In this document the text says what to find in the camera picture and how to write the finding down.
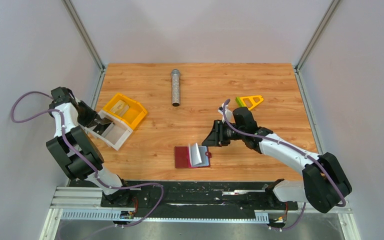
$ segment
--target wood surface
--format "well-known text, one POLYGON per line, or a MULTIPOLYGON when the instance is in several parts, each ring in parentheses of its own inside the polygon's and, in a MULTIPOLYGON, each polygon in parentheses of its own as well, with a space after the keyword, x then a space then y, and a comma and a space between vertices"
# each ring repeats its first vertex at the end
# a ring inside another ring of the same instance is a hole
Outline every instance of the wood surface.
POLYGON ((252 110, 261 127, 315 152, 316 145, 291 64, 176 63, 110 64, 96 110, 122 93, 140 103, 148 115, 119 151, 95 139, 112 172, 127 180, 274 181, 302 180, 282 162, 248 149, 241 140, 210 147, 211 167, 176 169, 174 147, 202 141, 218 107, 228 98, 262 95, 252 110), (171 105, 171 77, 179 69, 180 106, 171 105))

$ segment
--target yellow plastic container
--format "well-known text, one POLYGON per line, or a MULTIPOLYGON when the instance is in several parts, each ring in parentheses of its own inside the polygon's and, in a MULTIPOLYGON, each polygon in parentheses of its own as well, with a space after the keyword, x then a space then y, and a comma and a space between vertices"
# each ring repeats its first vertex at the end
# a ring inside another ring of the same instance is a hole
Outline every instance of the yellow plastic container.
POLYGON ((142 106, 140 102, 137 102, 121 93, 117 93, 104 107, 105 112, 111 114, 112 116, 122 120, 125 122, 132 130, 139 125, 139 123, 144 119, 144 117, 148 114, 148 111, 142 106), (111 109, 119 102, 124 101, 129 106, 129 109, 123 114, 123 116, 119 116, 114 112, 111 112, 111 109))

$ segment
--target metal cylinder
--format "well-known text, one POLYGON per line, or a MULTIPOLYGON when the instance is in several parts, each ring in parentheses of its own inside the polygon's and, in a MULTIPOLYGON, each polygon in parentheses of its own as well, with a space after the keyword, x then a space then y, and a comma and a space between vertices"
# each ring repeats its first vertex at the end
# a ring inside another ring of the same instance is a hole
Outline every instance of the metal cylinder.
POLYGON ((171 104, 174 107, 180 106, 180 71, 171 71, 171 104))

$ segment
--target white plastic container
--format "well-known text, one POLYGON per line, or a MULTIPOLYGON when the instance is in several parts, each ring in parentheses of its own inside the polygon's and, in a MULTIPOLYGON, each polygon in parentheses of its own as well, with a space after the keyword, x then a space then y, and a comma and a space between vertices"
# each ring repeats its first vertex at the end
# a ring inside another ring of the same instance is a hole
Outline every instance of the white plastic container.
POLYGON ((112 124, 102 133, 102 135, 94 132, 94 128, 85 129, 92 134, 95 138, 101 139, 109 147, 118 151, 121 146, 125 143, 127 138, 132 134, 133 130, 122 120, 108 114, 106 111, 101 110, 98 112, 98 115, 103 119, 107 118, 112 121, 112 124))

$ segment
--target white wall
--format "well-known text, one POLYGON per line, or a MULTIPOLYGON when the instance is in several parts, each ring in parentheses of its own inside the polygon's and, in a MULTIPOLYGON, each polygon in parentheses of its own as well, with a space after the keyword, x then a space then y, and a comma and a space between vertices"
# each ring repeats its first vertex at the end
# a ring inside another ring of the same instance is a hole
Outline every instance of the white wall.
POLYGON ((322 144, 353 186, 361 237, 384 239, 384 1, 342 1, 302 74, 322 144))
POLYGON ((72 1, 107 64, 296 64, 331 2, 72 1))
MULTIPOLYGON (((90 103, 98 74, 60 0, 0 1, 0 240, 38 239, 55 188, 67 181, 45 146, 54 136, 53 119, 12 123, 12 104, 27 91, 58 86, 90 103)), ((16 117, 49 103, 27 97, 16 117)))

